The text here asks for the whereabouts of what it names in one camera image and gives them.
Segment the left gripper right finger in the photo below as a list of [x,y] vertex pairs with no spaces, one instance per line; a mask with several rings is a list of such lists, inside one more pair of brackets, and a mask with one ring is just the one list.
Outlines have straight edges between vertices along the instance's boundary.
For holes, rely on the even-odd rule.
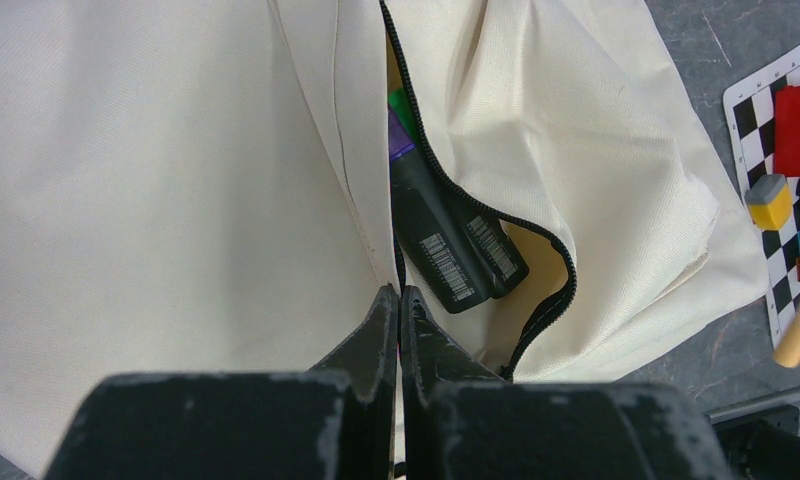
[[727,479],[706,417],[651,384],[514,384],[435,322],[419,289],[399,307],[410,479]]

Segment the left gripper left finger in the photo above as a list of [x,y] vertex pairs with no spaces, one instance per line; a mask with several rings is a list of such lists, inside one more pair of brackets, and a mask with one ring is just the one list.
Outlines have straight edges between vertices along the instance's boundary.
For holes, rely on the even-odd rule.
[[50,479],[389,479],[399,299],[304,372],[131,373],[80,405]]

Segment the green highlighter pen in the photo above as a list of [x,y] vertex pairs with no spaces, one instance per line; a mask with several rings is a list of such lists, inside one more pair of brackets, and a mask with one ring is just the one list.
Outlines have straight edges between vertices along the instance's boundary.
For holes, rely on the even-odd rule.
[[425,158],[419,128],[414,120],[405,91],[391,91],[388,105],[393,108],[412,137],[433,178],[439,185],[453,219],[466,234],[478,255],[479,265],[489,282],[491,298],[501,298],[513,291],[528,275],[529,267],[517,247],[503,230],[499,219],[471,203],[459,193],[440,184]]

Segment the purple highlighter pen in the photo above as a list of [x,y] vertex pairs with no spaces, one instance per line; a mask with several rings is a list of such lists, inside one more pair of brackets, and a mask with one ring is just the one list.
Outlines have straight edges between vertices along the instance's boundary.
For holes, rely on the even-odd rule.
[[392,215],[399,242],[452,314],[491,298],[466,234],[453,219],[427,162],[394,109],[387,109]]

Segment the beige canvas backpack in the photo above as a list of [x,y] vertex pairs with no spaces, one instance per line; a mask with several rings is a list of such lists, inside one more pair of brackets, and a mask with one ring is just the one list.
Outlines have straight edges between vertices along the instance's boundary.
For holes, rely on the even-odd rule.
[[303,370],[398,285],[387,94],[530,265],[439,325],[616,380],[767,288],[642,1],[0,1],[0,454],[129,371]]

